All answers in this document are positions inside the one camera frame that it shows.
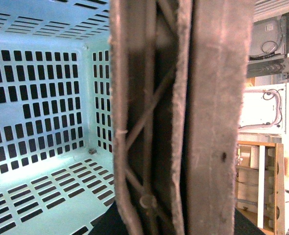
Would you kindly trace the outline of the brown left gripper left finger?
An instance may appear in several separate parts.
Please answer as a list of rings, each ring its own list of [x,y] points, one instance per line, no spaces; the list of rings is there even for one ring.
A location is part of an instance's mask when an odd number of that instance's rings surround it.
[[[131,235],[182,235],[190,0],[110,3],[116,204]]]

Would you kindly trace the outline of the brown left gripper right finger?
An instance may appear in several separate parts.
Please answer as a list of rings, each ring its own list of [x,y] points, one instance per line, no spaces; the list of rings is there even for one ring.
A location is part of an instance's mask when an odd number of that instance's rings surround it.
[[[189,235],[234,232],[236,142],[254,5],[193,3],[185,130]]]

